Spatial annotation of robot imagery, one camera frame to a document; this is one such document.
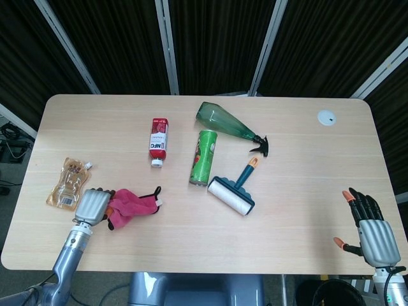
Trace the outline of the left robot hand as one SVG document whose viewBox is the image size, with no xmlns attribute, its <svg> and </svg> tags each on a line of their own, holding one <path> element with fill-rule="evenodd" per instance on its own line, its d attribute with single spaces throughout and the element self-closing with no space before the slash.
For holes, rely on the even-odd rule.
<svg viewBox="0 0 408 306">
<path fill-rule="evenodd" d="M 99 224 L 115 193 L 114 190 L 104 190 L 101 187 L 86 189 L 77 205 L 73 221 L 78 224 L 85 223 L 91 227 Z"/>
</svg>

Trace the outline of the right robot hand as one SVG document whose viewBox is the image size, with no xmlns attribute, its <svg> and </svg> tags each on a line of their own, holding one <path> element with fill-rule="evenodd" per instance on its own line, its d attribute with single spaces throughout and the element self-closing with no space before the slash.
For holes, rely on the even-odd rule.
<svg viewBox="0 0 408 306">
<path fill-rule="evenodd" d="M 395 236 L 384 220 L 379 204 L 369 195 L 353 188 L 342 192 L 358 230 L 359 246 L 345 243 L 339 237 L 333 241 L 343 251 L 361 256 L 374 268 L 394 267 L 401 261 Z"/>
</svg>

